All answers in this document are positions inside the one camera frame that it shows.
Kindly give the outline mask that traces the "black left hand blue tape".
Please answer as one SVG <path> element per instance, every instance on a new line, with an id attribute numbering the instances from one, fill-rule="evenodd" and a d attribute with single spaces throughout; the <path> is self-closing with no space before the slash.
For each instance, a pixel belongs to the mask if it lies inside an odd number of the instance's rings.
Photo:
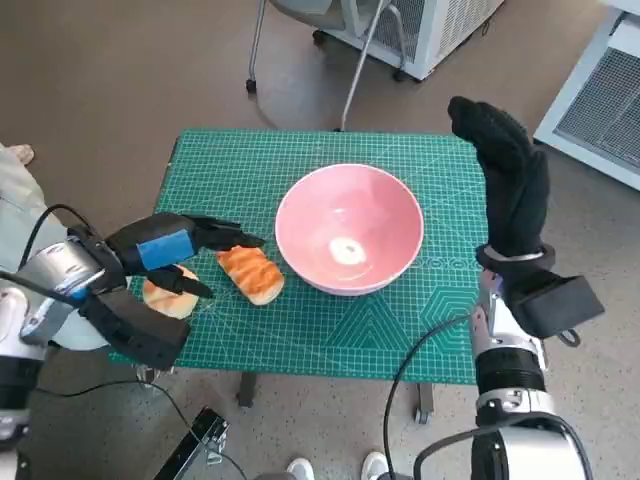
<path id="1" fill-rule="evenodd" d="M 153 285 L 175 294 L 210 298 L 212 290 L 191 279 L 178 264 L 202 248 L 227 252 L 236 246 L 261 247 L 265 240 L 241 225 L 204 215 L 161 212 L 121 228 L 106 239 L 127 276 L 144 275 Z"/>

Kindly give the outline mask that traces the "black gloved right hand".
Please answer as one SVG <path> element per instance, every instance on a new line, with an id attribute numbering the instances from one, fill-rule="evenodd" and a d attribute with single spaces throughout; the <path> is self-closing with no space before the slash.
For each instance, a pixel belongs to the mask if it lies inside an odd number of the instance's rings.
<path id="1" fill-rule="evenodd" d="M 452 133 L 471 143 L 485 178 L 488 245 L 512 258 L 542 250 L 550 180 L 546 155 L 506 111 L 453 97 Z"/>

